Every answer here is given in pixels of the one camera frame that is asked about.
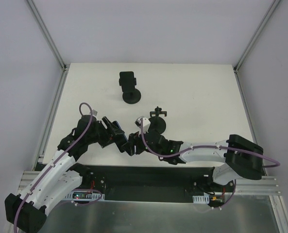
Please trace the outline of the black phone stand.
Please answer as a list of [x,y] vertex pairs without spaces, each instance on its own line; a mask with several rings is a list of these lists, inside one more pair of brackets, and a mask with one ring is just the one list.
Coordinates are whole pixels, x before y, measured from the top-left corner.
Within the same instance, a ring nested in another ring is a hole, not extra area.
[[138,89],[131,93],[122,93],[122,99],[127,104],[136,104],[141,100],[141,93]]
[[157,131],[159,134],[162,134],[166,130],[166,122],[161,117],[161,115],[164,115],[164,117],[167,116],[167,111],[163,111],[161,107],[157,106],[154,111],[150,111],[150,126],[149,126],[149,132],[151,131]]

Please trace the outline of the blue-edged black smartphone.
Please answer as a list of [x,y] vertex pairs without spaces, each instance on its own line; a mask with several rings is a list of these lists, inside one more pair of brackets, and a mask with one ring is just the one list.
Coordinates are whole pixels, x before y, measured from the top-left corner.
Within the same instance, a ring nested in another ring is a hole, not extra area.
[[125,136],[125,133],[122,133],[122,134],[118,134],[116,135],[114,138],[124,138],[126,142],[128,142],[126,136]]

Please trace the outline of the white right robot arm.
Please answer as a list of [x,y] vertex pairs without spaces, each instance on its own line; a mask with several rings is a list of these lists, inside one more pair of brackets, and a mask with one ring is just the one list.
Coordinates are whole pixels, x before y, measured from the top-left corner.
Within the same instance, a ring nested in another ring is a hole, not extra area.
[[231,134],[227,140],[201,145],[168,140],[155,130],[145,134],[136,132],[124,137],[118,149],[130,156],[145,151],[172,165],[219,162],[221,165],[214,167],[207,179],[207,187],[215,192],[238,178],[262,178],[263,149],[237,134]]

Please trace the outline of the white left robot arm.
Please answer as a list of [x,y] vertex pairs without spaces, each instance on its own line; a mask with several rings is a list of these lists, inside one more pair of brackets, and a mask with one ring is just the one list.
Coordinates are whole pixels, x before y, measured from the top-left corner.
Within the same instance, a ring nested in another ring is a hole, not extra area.
[[6,219],[14,228],[26,233],[37,233],[55,206],[72,190],[91,187],[91,171],[78,163],[89,145],[106,147],[124,136],[116,121],[84,115],[64,137],[51,161],[19,194],[5,199]]

